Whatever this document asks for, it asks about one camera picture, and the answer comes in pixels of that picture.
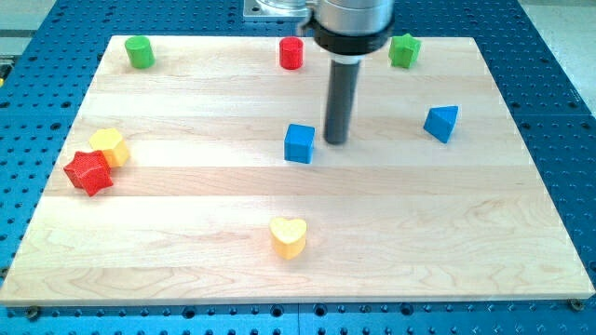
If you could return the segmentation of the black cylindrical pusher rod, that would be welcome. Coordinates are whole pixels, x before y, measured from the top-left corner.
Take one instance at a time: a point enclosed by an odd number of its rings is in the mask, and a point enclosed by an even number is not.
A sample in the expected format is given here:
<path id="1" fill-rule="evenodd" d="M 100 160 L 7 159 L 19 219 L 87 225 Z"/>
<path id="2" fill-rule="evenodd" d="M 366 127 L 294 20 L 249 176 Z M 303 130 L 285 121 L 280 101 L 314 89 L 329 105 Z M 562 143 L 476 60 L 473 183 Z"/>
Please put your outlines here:
<path id="1" fill-rule="evenodd" d="M 361 56 L 332 57 L 323 133 L 329 144 L 341 145 L 347 141 L 361 59 Z"/>

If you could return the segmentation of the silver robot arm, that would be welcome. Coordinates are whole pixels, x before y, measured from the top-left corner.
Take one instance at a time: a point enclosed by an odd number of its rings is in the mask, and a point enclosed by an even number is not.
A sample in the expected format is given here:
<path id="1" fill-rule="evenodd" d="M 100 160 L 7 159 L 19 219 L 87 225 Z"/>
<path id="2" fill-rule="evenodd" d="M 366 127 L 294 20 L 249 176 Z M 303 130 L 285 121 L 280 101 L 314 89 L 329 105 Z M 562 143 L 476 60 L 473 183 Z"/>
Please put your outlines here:
<path id="1" fill-rule="evenodd" d="M 311 31 L 331 55 L 324 140 L 342 145 L 348 139 L 360 62 L 392 35 L 394 1 L 318 0 L 308 1 L 306 9 L 296 32 Z"/>

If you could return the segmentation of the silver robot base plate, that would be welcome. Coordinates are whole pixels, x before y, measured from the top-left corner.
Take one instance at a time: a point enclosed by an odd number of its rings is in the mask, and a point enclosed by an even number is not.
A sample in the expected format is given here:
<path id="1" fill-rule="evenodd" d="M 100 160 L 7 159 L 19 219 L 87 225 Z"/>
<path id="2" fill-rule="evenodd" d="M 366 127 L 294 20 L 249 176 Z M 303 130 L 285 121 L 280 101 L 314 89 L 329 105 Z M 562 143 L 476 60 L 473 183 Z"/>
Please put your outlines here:
<path id="1" fill-rule="evenodd" d="M 301 20 L 307 15 L 305 0 L 244 0 L 245 20 Z"/>

